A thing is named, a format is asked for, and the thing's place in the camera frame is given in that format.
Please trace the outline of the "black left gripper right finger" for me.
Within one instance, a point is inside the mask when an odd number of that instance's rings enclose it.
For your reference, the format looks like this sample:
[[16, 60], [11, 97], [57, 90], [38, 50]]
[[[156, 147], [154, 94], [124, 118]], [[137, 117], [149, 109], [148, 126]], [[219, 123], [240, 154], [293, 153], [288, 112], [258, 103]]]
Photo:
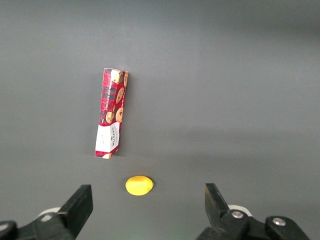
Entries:
[[256, 220], [244, 207], [228, 205], [214, 183], [205, 184], [205, 211], [210, 227], [198, 240], [308, 240], [292, 219], [272, 215]]

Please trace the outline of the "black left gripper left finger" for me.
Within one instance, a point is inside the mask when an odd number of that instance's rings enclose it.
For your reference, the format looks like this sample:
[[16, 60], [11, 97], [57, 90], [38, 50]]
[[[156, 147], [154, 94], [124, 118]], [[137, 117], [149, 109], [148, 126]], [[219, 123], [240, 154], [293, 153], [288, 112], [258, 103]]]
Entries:
[[39, 215], [18, 227], [13, 220], [0, 222], [2, 240], [75, 240], [93, 211], [92, 186], [81, 185], [57, 212]]

